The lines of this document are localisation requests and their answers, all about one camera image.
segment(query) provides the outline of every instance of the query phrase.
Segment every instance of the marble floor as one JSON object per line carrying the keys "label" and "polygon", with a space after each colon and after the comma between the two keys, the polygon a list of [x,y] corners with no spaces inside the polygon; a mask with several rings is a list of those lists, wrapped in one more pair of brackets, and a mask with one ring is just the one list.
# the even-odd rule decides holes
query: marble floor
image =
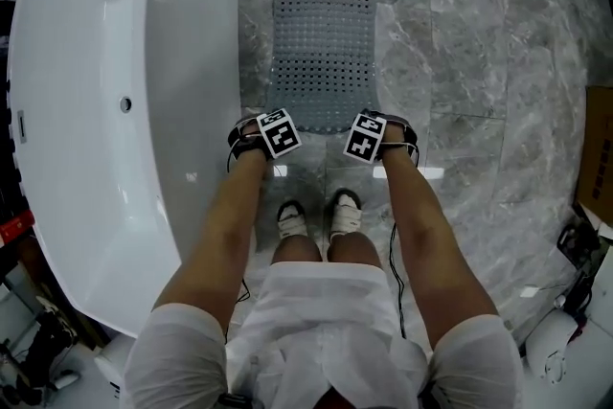
{"label": "marble floor", "polygon": [[[613,56],[606,55],[613,54],[608,1],[376,1],[375,73],[382,109],[416,129],[420,166],[470,266],[521,342],[560,285],[573,278],[555,241],[570,215],[579,169],[585,86],[606,83],[613,66]],[[245,112],[265,105],[271,2],[239,0]],[[283,167],[266,183],[258,247],[246,275],[254,294],[277,245],[278,206],[300,199],[321,244],[322,210],[341,186],[360,194],[363,232],[387,265],[392,227],[387,181],[375,177],[373,167],[343,157],[344,139],[303,134],[304,146],[277,162]],[[396,288],[391,274],[390,280]],[[554,287],[524,299],[519,292],[525,284]],[[407,331],[428,349],[410,290],[403,305]],[[230,335],[251,306],[249,301],[238,306]]]}

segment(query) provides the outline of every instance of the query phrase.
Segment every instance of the thigh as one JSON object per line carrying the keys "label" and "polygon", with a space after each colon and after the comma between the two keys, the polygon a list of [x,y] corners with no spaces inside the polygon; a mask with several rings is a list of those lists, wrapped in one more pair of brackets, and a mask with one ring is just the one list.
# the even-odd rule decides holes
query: thigh
{"label": "thigh", "polygon": [[313,239],[306,236],[290,236],[277,246],[272,263],[283,261],[321,262],[322,255]]}

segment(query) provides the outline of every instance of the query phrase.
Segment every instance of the cardboard box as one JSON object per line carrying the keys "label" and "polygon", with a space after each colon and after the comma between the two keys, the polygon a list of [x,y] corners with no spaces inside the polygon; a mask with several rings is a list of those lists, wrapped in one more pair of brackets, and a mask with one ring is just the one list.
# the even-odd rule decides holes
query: cardboard box
{"label": "cardboard box", "polygon": [[613,224],[613,88],[587,88],[577,201]]}

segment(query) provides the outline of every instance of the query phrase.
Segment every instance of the leg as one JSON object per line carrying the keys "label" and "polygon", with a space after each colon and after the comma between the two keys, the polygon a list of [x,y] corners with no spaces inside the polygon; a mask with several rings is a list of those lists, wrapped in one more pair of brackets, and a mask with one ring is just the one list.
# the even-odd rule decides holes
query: leg
{"label": "leg", "polygon": [[219,186],[207,212],[199,243],[176,270],[155,306],[187,304],[213,315],[226,331],[237,302],[249,256],[261,181],[261,150],[243,152]]}
{"label": "leg", "polygon": [[[402,130],[385,128],[387,142],[401,142]],[[496,315],[496,307],[472,274],[430,185],[403,148],[383,155],[402,261],[430,344],[466,319]]]}
{"label": "leg", "polygon": [[283,261],[312,261],[320,262],[322,255],[317,244],[307,236],[290,236],[283,239],[274,256],[272,263]]}
{"label": "leg", "polygon": [[354,262],[381,267],[379,255],[369,238],[360,232],[337,235],[328,249],[330,262]]}

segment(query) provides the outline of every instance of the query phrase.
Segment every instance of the white shorts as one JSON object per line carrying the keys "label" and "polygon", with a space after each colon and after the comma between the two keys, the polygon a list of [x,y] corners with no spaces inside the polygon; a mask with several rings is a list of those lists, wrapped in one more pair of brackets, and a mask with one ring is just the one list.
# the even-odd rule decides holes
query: white shorts
{"label": "white shorts", "polygon": [[[428,366],[421,349],[399,337],[387,279],[373,266],[273,264],[227,348],[230,365],[242,364],[239,375],[253,372],[240,392],[266,409],[312,407],[329,387],[358,407],[418,409],[426,383],[442,407],[521,407],[519,355],[498,316],[453,328]],[[156,308],[128,359],[122,407],[213,407],[228,391],[226,365],[215,318],[191,306]]]}

